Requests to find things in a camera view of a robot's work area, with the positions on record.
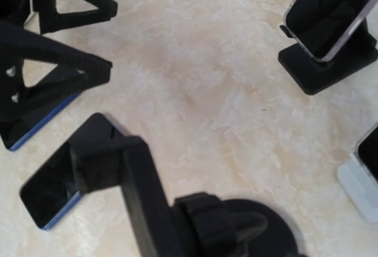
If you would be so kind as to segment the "black round-base stand front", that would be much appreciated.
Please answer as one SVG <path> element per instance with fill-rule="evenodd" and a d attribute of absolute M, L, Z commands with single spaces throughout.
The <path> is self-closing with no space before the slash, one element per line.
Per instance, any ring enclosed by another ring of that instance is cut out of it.
<path fill-rule="evenodd" d="M 120 187 L 142 256 L 299 256 L 292 230 L 270 207 L 205 192 L 168 204 L 148 144 L 126 136 L 70 149 L 82 194 Z"/>

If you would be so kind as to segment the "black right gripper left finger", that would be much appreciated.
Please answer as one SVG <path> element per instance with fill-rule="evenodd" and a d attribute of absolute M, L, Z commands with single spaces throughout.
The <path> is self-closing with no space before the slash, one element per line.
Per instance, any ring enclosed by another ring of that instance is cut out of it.
<path fill-rule="evenodd" d="M 111 20 L 116 16 L 118 3 L 114 0 L 84 0 L 96 9 L 61 14 L 57 0 L 1 0 L 1 21 L 23 26 L 31 12 L 40 20 L 40 33 L 56 32 Z"/>

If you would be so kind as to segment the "white folding phone stand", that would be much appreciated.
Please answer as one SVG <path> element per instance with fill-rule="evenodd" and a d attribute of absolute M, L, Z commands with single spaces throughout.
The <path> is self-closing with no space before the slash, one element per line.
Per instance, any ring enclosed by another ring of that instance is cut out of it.
<path fill-rule="evenodd" d="M 377 183 L 354 153 L 338 168 L 337 178 L 363 219 L 377 224 Z"/>

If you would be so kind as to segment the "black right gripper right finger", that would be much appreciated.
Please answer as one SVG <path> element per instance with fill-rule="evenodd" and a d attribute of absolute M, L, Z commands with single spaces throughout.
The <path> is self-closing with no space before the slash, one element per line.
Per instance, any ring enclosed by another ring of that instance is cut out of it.
<path fill-rule="evenodd" d="M 52 65 L 33 86 L 24 82 L 24 64 Z M 106 84 L 112 63 L 57 41 L 1 22 L 1 122 L 20 117 L 58 99 Z"/>

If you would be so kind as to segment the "black phone silver edge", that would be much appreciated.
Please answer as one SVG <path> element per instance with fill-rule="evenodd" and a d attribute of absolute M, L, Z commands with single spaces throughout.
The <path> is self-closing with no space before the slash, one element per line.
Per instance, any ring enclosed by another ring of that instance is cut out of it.
<path fill-rule="evenodd" d="M 357 143 L 355 154 L 360 164 L 377 183 L 377 126 L 373 127 Z"/>

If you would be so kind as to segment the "black folding phone stand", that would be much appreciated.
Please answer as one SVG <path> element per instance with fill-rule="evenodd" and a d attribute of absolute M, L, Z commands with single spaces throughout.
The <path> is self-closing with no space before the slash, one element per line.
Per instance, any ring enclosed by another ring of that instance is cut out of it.
<path fill-rule="evenodd" d="M 329 62 L 311 58 L 299 44 L 278 53 L 278 61 L 308 95 L 315 95 L 377 61 L 377 40 L 364 19 Z"/>

